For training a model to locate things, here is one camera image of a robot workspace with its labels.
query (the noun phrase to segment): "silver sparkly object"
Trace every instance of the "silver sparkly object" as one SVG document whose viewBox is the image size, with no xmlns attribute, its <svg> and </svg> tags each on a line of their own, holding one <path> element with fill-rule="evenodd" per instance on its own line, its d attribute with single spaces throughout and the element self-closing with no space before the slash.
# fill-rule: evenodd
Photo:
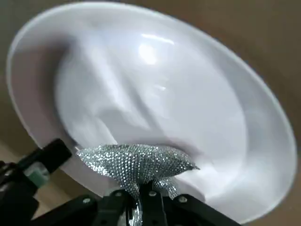
<svg viewBox="0 0 301 226">
<path fill-rule="evenodd" d="M 114 178 L 136 200 L 141 184 L 154 181 L 171 198 L 179 195 L 171 177 L 198 169 L 183 151 L 169 146 L 100 145 L 79 150 L 77 155 L 93 171 Z"/>
</svg>

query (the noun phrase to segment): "sequin fabric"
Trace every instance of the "sequin fabric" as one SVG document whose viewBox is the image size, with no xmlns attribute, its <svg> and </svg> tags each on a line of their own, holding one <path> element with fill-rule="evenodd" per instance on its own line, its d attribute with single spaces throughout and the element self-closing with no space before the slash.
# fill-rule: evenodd
<svg viewBox="0 0 301 226">
<path fill-rule="evenodd" d="M 152 180 L 173 199 L 179 193 L 171 177 L 198 169 L 183 151 L 163 145 L 100 145 L 77 155 L 93 171 L 114 178 L 136 200 L 140 185 Z"/>
</svg>

